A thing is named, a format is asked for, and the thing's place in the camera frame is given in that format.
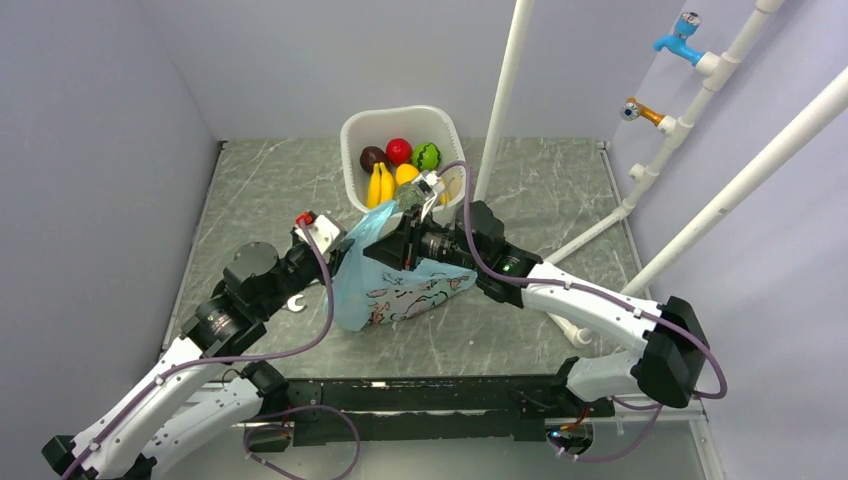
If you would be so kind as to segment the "light blue plastic bag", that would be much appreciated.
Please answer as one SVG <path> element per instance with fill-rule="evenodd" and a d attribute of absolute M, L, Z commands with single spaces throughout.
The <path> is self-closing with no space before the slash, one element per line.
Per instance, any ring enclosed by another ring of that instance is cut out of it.
<path fill-rule="evenodd" d="M 360 331 L 411 319 L 474 286 L 477 273 L 424 259 L 413 270 L 393 270 L 366 257 L 363 249 L 375 242 L 391 217 L 399 212 L 391 200 L 366 213 L 346 238 L 352 242 L 332 279 L 333 322 Z"/>

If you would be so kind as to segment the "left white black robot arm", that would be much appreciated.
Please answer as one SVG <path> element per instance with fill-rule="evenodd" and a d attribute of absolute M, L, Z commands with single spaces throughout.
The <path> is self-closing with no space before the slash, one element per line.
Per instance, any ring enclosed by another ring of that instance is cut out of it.
<path fill-rule="evenodd" d="M 160 479 L 232 424 L 279 417 L 286 379 L 272 355 L 245 352 L 311 283 L 331 285 L 351 244 L 324 215 L 299 221 L 291 234 L 284 254 L 267 242 L 240 247 L 143 379 L 87 429 L 43 446 L 51 469 L 64 479 Z"/>

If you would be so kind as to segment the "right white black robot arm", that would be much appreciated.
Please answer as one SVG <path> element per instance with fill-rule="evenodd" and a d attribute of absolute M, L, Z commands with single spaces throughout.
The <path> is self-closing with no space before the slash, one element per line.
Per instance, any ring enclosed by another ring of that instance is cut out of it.
<path fill-rule="evenodd" d="M 622 347 L 618 354 L 566 359 L 551 385 L 557 411 L 574 415 L 629 394 L 667 407 L 689 404 L 708 344 L 687 301 L 632 298 L 568 274 L 509 243 L 503 222 L 482 201 L 458 213 L 450 227 L 420 213 L 418 207 L 405 212 L 393 231 L 365 247 L 365 257 L 394 270 L 415 271 L 426 261 L 473 270 L 490 299 L 567 318 Z"/>

